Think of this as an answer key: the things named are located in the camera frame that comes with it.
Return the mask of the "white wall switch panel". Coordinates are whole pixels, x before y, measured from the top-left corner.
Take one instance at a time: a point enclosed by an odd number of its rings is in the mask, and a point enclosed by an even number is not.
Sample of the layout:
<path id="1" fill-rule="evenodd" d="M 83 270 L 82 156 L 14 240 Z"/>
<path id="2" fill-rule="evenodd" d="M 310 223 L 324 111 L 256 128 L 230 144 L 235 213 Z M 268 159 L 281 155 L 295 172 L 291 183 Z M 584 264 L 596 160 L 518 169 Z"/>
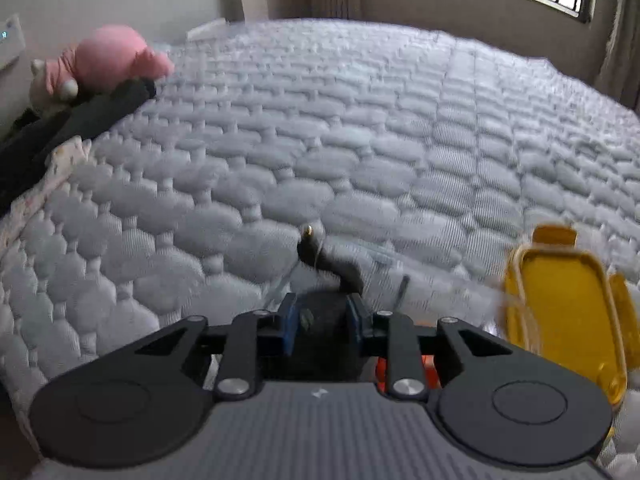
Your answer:
<path id="1" fill-rule="evenodd" d="M 14 63 L 26 48 L 25 38 L 17 13 L 9 16 L 0 26 L 0 70 Z"/>

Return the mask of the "floral white blanket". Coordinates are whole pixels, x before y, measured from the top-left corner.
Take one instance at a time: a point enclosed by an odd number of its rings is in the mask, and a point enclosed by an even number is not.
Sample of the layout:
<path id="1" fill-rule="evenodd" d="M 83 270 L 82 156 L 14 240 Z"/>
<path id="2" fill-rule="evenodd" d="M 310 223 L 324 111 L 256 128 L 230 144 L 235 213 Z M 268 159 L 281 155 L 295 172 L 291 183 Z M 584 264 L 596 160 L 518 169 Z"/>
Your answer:
<path id="1" fill-rule="evenodd" d="M 72 174 L 76 166 L 91 159 L 92 142 L 74 136 L 59 145 L 48 156 L 43 177 L 31 188 L 14 198 L 9 211 L 1 217 L 1 251 L 5 252 L 17 239 L 29 219 L 47 198 Z"/>

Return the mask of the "grey window curtain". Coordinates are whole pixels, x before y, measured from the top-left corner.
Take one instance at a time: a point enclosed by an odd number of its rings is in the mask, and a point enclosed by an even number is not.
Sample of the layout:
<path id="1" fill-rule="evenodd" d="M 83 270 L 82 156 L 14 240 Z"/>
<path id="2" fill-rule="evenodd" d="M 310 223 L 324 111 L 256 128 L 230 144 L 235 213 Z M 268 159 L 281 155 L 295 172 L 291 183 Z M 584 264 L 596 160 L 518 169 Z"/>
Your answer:
<path id="1" fill-rule="evenodd" d="M 611 33 L 594 86 L 639 113 L 639 0 L 616 0 Z"/>

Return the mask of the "clear glass food container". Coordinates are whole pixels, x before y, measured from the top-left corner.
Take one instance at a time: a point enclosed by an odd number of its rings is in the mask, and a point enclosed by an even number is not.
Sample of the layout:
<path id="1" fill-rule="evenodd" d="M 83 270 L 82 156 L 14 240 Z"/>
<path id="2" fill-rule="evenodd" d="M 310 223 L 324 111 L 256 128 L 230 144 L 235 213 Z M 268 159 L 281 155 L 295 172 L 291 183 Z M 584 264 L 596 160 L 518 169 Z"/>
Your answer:
<path id="1" fill-rule="evenodd" d="M 372 312 L 400 312 L 423 325 L 435 325 L 449 316 L 494 335 L 502 330 L 508 300 L 498 288 L 356 238 L 327 236 L 318 248 L 330 263 L 355 271 L 362 281 L 362 300 Z M 288 292 L 320 292 L 340 286 L 335 274 L 302 263 L 292 242 L 263 244 L 246 273 L 262 289 L 269 310 Z"/>

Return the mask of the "yellow plastic container lid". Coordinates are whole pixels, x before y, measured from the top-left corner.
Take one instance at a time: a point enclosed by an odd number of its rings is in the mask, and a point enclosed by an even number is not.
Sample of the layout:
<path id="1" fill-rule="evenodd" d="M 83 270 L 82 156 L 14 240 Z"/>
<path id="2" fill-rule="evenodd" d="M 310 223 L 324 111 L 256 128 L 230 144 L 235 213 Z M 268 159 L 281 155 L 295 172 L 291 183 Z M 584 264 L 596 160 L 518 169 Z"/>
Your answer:
<path id="1" fill-rule="evenodd" d="M 606 272 L 577 237 L 540 224 L 510 252 L 506 339 L 588 378 L 618 408 L 639 367 L 639 322 L 623 275 Z"/>

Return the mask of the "red toy tomato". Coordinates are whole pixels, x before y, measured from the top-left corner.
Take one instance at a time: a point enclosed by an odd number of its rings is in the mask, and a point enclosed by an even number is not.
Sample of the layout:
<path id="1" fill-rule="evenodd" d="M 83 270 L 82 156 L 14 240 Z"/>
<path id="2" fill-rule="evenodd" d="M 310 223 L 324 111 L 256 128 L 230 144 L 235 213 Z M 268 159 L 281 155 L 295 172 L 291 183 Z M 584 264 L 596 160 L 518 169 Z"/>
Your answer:
<path id="1" fill-rule="evenodd" d="M 421 382 L 428 390 L 438 390 L 442 388 L 439 376 L 434 363 L 434 356 L 421 356 L 421 367 L 424 377 Z M 393 385 L 397 379 L 417 378 L 418 367 L 416 360 L 409 360 L 409 364 L 400 364 L 398 359 L 389 361 L 385 358 L 376 360 L 375 382 L 378 391 L 386 393 L 388 386 Z"/>

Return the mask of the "pink plush toy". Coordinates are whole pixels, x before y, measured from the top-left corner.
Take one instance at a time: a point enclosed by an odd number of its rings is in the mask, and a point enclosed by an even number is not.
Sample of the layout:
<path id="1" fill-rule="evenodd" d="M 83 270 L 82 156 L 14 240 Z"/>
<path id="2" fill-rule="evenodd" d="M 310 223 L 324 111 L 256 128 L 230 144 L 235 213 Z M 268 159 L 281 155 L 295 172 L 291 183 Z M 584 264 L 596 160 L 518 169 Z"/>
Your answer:
<path id="1" fill-rule="evenodd" d="M 64 110 L 85 96 L 111 92 L 128 79 L 165 78 L 175 65 L 133 28 L 106 25 L 57 58 L 36 58 L 30 68 L 30 107 L 42 117 Z"/>

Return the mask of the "grey quilted mattress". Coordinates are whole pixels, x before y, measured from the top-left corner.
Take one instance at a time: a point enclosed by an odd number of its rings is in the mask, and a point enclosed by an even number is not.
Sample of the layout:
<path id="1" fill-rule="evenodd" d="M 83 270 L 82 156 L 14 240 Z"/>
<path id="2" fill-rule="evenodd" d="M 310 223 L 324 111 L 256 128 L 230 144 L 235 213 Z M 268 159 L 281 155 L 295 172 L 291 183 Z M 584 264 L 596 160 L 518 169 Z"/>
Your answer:
<path id="1" fill-rule="evenodd" d="M 546 61 L 408 27 L 224 26 L 169 55 L 1 252 L 1 378 L 35 478 L 638 477 L 639 367 L 613 408 L 504 326 L 411 318 L 442 388 L 392 398 L 347 348 L 362 281 L 318 248 L 356 238 L 509 300 L 510 252 L 568 226 L 639 322 L 634 112 Z M 288 376 L 224 400 L 226 329 L 269 310 L 246 269 L 270 242 L 340 286 L 288 292 Z"/>

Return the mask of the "black cloth on bed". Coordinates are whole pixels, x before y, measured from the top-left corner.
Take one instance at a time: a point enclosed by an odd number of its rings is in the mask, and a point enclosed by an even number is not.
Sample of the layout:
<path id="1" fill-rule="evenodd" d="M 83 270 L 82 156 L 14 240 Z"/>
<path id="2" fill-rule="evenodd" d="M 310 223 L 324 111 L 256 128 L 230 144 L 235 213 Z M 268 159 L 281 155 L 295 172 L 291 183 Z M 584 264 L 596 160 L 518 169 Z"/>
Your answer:
<path id="1" fill-rule="evenodd" d="M 78 136 L 93 140 L 156 96 L 154 81 L 129 79 L 107 94 L 96 94 L 75 107 L 41 118 L 1 141 L 1 212 L 46 172 L 49 154 Z"/>

